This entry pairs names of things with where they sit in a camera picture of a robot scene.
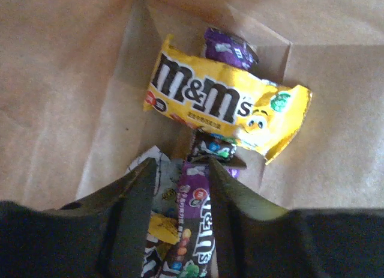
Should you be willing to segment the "purple candy packet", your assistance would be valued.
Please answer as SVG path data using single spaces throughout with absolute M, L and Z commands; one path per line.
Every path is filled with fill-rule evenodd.
M 204 33 L 202 56 L 232 67 L 251 71 L 259 63 L 259 57 L 241 37 L 209 27 Z

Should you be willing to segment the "red brown paper bag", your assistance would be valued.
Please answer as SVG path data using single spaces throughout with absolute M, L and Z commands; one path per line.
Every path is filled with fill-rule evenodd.
M 247 40 L 257 76 L 304 85 L 299 133 L 240 181 L 286 208 L 383 207 L 383 0 L 1 0 L 1 199 L 59 208 L 190 128 L 143 101 L 161 44 L 199 55 L 209 26 Z

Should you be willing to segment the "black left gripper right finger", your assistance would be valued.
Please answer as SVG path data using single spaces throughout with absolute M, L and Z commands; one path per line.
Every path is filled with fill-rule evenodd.
M 383 210 L 287 210 L 209 161 L 220 277 L 382 277 Z

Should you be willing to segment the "light blue snack packet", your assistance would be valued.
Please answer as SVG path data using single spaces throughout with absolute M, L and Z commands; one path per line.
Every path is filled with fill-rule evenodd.
M 131 172 L 147 158 L 154 158 L 157 165 L 152 211 L 175 219 L 178 215 L 178 182 L 184 162 L 180 159 L 169 159 L 157 146 L 153 146 L 134 159 L 125 174 Z

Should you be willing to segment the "yellow m&m's packet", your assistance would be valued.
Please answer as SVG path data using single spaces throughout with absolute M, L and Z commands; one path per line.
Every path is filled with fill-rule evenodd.
M 162 214 L 152 213 L 148 233 L 162 242 L 175 245 L 179 242 L 178 221 Z
M 302 85 L 259 79 L 222 62 L 188 55 L 168 35 L 149 81 L 144 110 L 156 110 L 272 162 L 300 130 L 312 100 Z

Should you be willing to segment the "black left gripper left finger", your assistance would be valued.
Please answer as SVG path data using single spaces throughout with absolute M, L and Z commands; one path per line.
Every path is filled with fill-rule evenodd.
M 157 164 L 59 209 L 1 202 L 2 277 L 139 277 Z

